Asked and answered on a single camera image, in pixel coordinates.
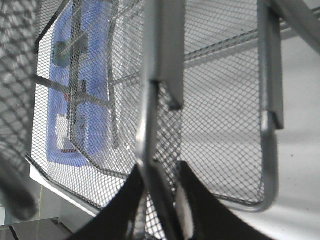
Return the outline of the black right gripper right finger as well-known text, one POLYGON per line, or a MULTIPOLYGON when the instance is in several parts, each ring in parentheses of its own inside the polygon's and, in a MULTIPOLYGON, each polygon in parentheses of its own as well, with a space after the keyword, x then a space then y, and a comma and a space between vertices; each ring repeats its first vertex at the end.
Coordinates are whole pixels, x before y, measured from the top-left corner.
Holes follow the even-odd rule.
POLYGON ((270 239, 216 199, 185 161, 178 163, 175 186, 175 209, 184 240, 270 239))

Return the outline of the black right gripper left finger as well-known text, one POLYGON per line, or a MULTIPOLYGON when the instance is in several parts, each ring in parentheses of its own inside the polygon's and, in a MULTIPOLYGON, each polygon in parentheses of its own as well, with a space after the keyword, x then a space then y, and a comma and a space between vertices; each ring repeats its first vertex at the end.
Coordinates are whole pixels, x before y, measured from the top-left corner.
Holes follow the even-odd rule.
POLYGON ((109 204, 69 240, 129 240, 145 186, 135 165, 109 204))

